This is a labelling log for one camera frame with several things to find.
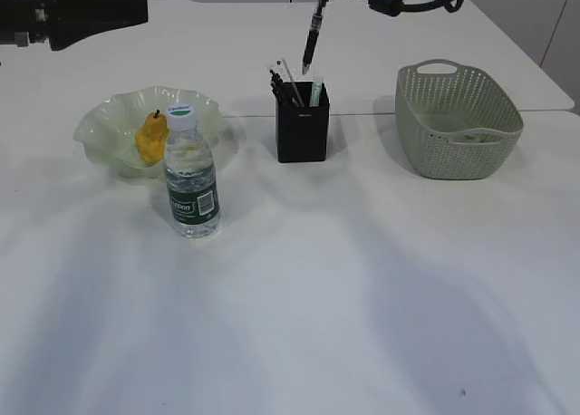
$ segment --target basket handle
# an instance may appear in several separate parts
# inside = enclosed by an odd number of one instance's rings
[[[500,139],[497,141],[486,141],[486,142],[482,142],[478,139],[478,137],[486,135],[500,137]],[[489,128],[472,128],[471,130],[452,132],[447,136],[447,139],[449,140],[449,143],[451,143],[452,145],[495,146],[500,144],[503,141],[503,139],[509,136],[511,136],[509,132],[491,130]]]
[[[425,67],[425,66],[429,66],[430,64],[446,64],[446,65],[450,66],[451,68],[454,68],[455,71],[453,71],[453,72],[443,72],[443,73],[438,73],[438,72],[420,72],[419,71],[420,68]],[[426,60],[425,62],[417,63],[417,64],[411,66],[411,69],[415,73],[422,73],[422,74],[428,74],[428,75],[452,75],[454,73],[457,73],[460,68],[463,68],[463,66],[460,65],[459,63],[453,62],[451,60],[446,60],[446,59],[431,59],[431,60]]]

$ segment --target pen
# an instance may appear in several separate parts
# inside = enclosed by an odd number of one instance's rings
[[[290,79],[290,83],[292,83],[292,88],[294,89],[294,93],[296,95],[296,99],[298,100],[298,103],[300,104],[300,107],[304,107],[305,106],[305,102],[302,101],[302,96],[300,96],[300,92],[298,91],[298,88],[296,87],[296,83],[294,81],[294,77],[292,76],[292,73],[290,72],[290,68],[288,68],[288,63],[286,63],[285,58],[282,58],[282,64],[285,67],[286,73],[288,74],[288,78]]]
[[[312,58],[314,57],[314,50],[316,49],[316,42],[318,42],[318,34],[320,27],[323,24],[323,10],[326,7],[328,0],[318,0],[318,6],[312,16],[310,24],[310,32],[308,32],[308,40],[306,41],[306,48],[304,49],[304,57],[302,58],[302,75],[306,75],[310,69]]]
[[[295,99],[294,94],[292,93],[292,89],[290,89],[288,86],[284,86],[284,81],[282,80],[280,74],[274,72],[273,70],[270,70],[270,73],[272,74],[272,84],[276,86],[288,104],[293,104],[295,107],[300,107],[300,103]]]
[[[278,86],[276,86],[274,82],[271,82],[270,85],[272,86],[272,93],[274,94],[280,105],[288,105],[288,100],[286,99],[284,94],[280,92]]]

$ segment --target marker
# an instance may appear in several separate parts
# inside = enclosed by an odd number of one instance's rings
[[[323,77],[314,77],[312,83],[312,93],[310,95],[310,106],[318,107],[320,104],[320,93],[323,91]]]

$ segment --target white bottle cap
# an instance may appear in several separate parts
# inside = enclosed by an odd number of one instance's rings
[[[167,110],[169,129],[172,131],[193,130],[198,126],[198,115],[191,104],[175,104]]]

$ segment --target black pen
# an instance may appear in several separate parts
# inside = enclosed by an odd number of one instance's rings
[[[300,102],[295,98],[292,89],[284,85],[284,80],[282,80],[280,74],[272,70],[270,70],[270,73],[272,74],[272,84],[275,84],[276,88],[280,91],[288,104],[300,107]]]
[[[271,82],[270,85],[272,86],[272,93],[274,94],[275,98],[278,100],[280,105],[288,105],[288,101],[286,100],[285,96],[280,92],[278,87]]]
[[[323,10],[326,7],[326,3],[328,3],[328,0],[318,0],[318,6],[316,7],[316,11],[312,16],[310,32],[308,32],[308,40],[306,41],[304,57],[302,58],[302,75],[306,75],[310,69],[310,64],[312,63],[312,58],[314,57],[314,50],[316,49],[316,43],[318,42],[320,27],[323,24]]]

